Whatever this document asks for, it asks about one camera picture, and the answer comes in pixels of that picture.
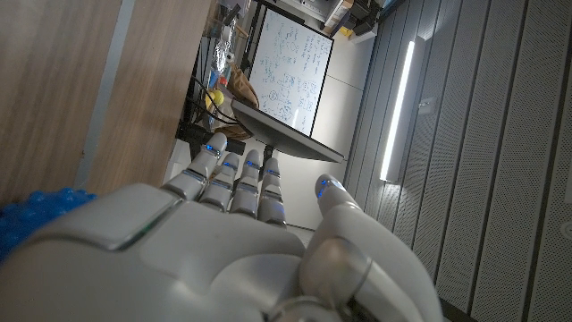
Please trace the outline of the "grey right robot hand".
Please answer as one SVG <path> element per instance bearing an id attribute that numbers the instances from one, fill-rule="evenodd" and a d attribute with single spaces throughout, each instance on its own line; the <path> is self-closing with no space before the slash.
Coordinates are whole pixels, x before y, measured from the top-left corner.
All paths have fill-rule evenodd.
<path id="1" fill-rule="evenodd" d="M 180 174 L 1 216 L 4 321 L 439 321 L 424 265 L 329 174 L 321 224 L 287 230 L 276 160 L 215 134 Z"/>

